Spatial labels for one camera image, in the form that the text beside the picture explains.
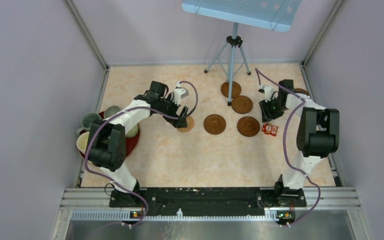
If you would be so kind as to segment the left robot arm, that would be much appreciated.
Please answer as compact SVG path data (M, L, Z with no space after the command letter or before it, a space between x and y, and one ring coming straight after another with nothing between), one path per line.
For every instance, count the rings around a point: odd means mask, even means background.
M189 91L181 82L169 91L166 84L152 81L149 89L137 95L126 108L91 123L84 163L91 162L98 167L101 170L99 176L112 182L127 206L136 206L141 194L139 182L125 165L126 134L153 114L163 116L176 129L187 128L190 111L186 106L181 111L178 109L188 95Z

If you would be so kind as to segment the light wooden coaster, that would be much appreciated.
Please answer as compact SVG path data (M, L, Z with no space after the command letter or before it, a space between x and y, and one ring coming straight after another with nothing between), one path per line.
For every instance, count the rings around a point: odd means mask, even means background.
M195 120L192 116L188 116L186 119L187 127L180 127L177 130L181 133L187 133L191 131L195 126Z

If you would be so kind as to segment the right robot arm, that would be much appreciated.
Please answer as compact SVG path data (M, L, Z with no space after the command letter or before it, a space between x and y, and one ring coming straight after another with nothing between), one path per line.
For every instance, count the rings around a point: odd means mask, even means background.
M281 80L277 90L260 85L258 91L264 94L259 102L264 124L282 117L286 110L291 110L287 123L293 115L300 118L296 134L298 152L293 160L286 160L288 169L280 175L273 191L263 195L263 202L270 207L288 204L304 207L303 187L308 175L339 147L340 113L315 103L306 90L294 87L292 79Z

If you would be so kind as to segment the dark wooden coaster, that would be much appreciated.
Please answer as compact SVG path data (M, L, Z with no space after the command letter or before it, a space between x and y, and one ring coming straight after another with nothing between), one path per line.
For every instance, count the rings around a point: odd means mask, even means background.
M247 114L253 109L253 101L245 95L238 95L232 100L231 107L238 114Z
M244 116L237 122L236 128L244 137L254 137L260 131L260 123L251 116Z
M208 115L203 122L204 130L211 135L219 135L226 129L226 120L219 114Z
M229 82L224 82L220 87L221 94L226 98L229 97L229 86L230 86ZM241 91L242 91L241 86L236 81L233 81L232 82L231 98L233 99L233 98L239 96L241 94Z
M311 96L310 93L305 90L305 89L302 89L302 88L295 88L294 89L294 92L297 93L297 94L303 94L303 95L306 95L306 96Z

